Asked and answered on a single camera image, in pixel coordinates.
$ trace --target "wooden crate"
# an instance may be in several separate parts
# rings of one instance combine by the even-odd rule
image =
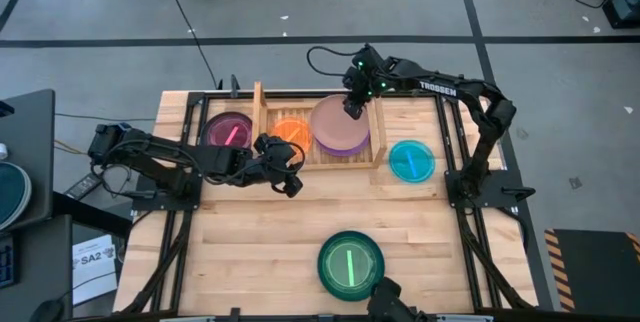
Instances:
[[[311,111],[320,98],[301,99],[296,101],[267,101],[260,82],[255,83],[253,94],[253,130],[257,137],[260,133],[268,133],[273,125],[283,117],[296,117],[309,121]],[[313,141],[306,153],[304,170],[378,168],[387,151],[387,137],[384,127],[382,101],[374,99],[367,104],[369,115],[369,144],[360,153],[349,157],[336,157],[326,153]]]

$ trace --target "table leg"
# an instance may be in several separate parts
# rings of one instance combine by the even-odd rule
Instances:
[[[131,221],[69,196],[53,192],[53,215],[71,215],[73,222],[127,239]]]

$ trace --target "pink marker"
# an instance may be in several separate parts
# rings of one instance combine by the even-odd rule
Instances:
[[[227,138],[227,141],[224,143],[225,146],[228,146],[229,143],[231,143],[231,140],[233,139],[233,137],[236,136],[237,132],[238,132],[238,126],[234,126],[233,130],[231,131],[231,134],[229,134],[229,137]]]

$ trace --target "wooden table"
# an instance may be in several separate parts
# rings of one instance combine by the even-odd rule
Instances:
[[[163,93],[154,135],[179,140],[187,94]],[[208,118],[223,111],[251,116],[250,99],[215,102]],[[387,152],[377,170],[303,170],[299,177],[304,188],[293,199],[273,193],[268,185],[205,184],[191,227],[180,315],[229,315],[232,307],[240,307],[243,315],[366,314],[366,301],[332,297],[317,276],[322,243],[343,230],[364,232],[379,244],[386,275],[402,286],[406,304],[429,313],[472,311],[457,220],[447,201],[446,159],[435,102],[393,98],[383,99],[382,104],[389,149],[400,140],[424,142],[436,158],[433,177],[421,184],[400,181],[388,167]],[[473,151],[477,127],[464,105],[461,110]],[[447,115],[450,134],[455,136],[448,107]],[[453,149],[460,167],[457,142]],[[490,166],[502,165],[496,148]],[[155,269],[165,217],[166,212],[154,212],[132,231],[114,310],[128,305]],[[517,222],[489,209],[484,217],[496,265],[525,300],[536,304]],[[477,260],[476,266],[483,302],[489,306],[486,279]],[[167,276],[163,308],[169,305],[172,270]]]

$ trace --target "concrete floor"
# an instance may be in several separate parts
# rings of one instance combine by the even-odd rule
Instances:
[[[9,1],[0,0],[0,11]],[[237,38],[223,41],[232,45],[214,40],[203,50],[218,79],[233,73],[244,87],[258,79],[267,88],[338,87],[337,79],[307,67],[304,53],[309,45],[295,39],[302,36],[361,36],[357,42],[366,42],[366,36],[386,35],[389,41],[421,42],[376,47],[425,68],[474,78],[483,78],[489,62],[498,86],[518,107],[511,136],[524,183],[538,190],[529,199],[536,235],[550,227],[640,235],[640,184],[633,177],[640,163],[634,149],[640,110],[629,114],[624,109],[640,108],[640,46],[584,43],[592,41],[589,36],[637,35],[638,30],[612,30],[601,10],[573,0],[473,0],[480,27],[474,31],[465,0],[180,1],[199,37]],[[173,0],[19,0],[11,12],[6,21],[0,17],[0,98],[53,88],[58,112],[153,118],[163,90],[213,87],[195,47],[108,47],[114,39],[191,38]],[[474,45],[481,39],[471,38],[480,31],[484,36],[585,39],[573,44],[490,44],[489,60],[481,63]],[[453,36],[449,42],[468,43],[427,43],[411,36]],[[281,38],[265,44],[255,37]],[[104,46],[3,45],[33,40],[63,46],[73,40],[98,40],[92,43]],[[361,45],[321,44],[345,51]],[[340,72],[348,60],[319,54],[318,64]],[[95,124],[57,118],[56,138],[86,149]],[[149,130],[152,123],[135,126]],[[56,150],[56,190],[65,190],[87,172],[86,157]],[[114,176],[113,183],[122,177]],[[581,188],[572,189],[569,178],[575,177]],[[101,190],[85,202],[100,208],[124,206],[121,213],[127,213],[126,200],[112,200]],[[92,237],[80,229],[75,235],[77,240]],[[551,282],[549,262],[543,262]],[[551,295],[557,308],[555,292]],[[111,303],[112,296],[107,296],[76,308],[76,314],[107,313]]]

